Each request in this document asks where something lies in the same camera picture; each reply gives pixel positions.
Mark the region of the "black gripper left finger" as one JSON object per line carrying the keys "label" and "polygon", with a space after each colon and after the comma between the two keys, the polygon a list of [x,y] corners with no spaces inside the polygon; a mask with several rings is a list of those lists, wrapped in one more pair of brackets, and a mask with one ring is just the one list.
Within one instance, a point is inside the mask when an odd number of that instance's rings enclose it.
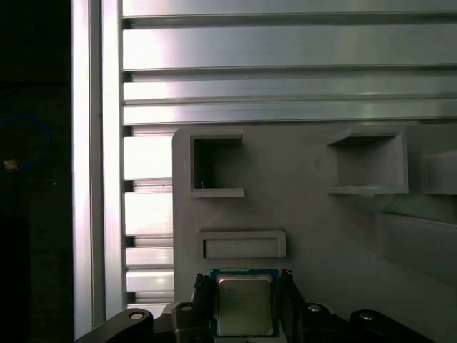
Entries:
{"label": "black gripper left finger", "polygon": [[198,274],[187,302],[173,304],[158,318],[145,309],[126,309],[79,337],[80,343],[99,342],[212,342],[216,285],[210,276]]}

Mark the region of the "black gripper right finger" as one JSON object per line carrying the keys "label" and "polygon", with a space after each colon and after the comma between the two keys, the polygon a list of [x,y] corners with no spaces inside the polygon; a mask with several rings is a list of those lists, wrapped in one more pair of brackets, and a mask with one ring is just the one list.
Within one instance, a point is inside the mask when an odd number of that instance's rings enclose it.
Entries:
{"label": "black gripper right finger", "polygon": [[291,270],[279,277],[279,319],[287,342],[416,343],[425,337],[380,312],[361,309],[348,320],[322,304],[306,302]]}

